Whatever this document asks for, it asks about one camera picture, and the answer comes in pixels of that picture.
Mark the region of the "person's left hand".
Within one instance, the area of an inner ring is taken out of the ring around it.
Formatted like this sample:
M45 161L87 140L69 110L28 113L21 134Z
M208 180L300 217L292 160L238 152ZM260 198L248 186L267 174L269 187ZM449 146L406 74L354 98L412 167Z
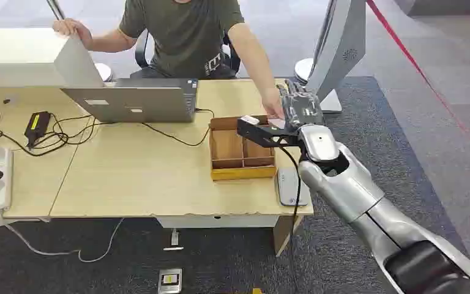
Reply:
M283 112L280 93L277 88L266 88L261 91L263 107L270 119L282 119L285 115Z

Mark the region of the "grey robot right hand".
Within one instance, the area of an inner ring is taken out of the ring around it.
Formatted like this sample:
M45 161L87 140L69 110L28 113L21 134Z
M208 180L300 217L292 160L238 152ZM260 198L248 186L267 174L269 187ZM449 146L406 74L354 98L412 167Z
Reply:
M285 85L279 84L276 88L285 116L284 128L288 132L295 132L307 124L325 125L321 102L315 93L291 80L285 80Z

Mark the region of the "person's right hand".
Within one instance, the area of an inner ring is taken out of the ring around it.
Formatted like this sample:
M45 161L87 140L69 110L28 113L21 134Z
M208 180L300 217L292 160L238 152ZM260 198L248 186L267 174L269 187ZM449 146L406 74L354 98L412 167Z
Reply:
M55 32L65 36L77 36L87 50L91 49L92 34L90 30L79 21L72 18L56 20L52 28Z

